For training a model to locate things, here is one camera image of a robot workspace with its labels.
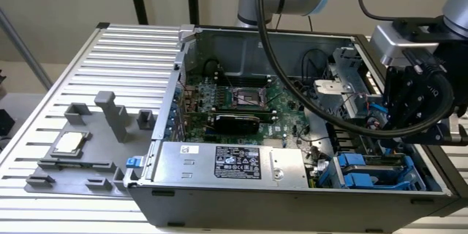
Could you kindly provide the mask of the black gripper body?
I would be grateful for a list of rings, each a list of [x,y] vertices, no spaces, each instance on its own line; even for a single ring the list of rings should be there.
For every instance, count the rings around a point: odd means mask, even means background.
[[[447,70],[440,64],[442,60],[428,50],[422,51],[420,60],[423,83],[430,93],[428,105],[424,108],[430,114],[427,119],[444,119],[452,114],[455,100],[455,92],[447,79]]]

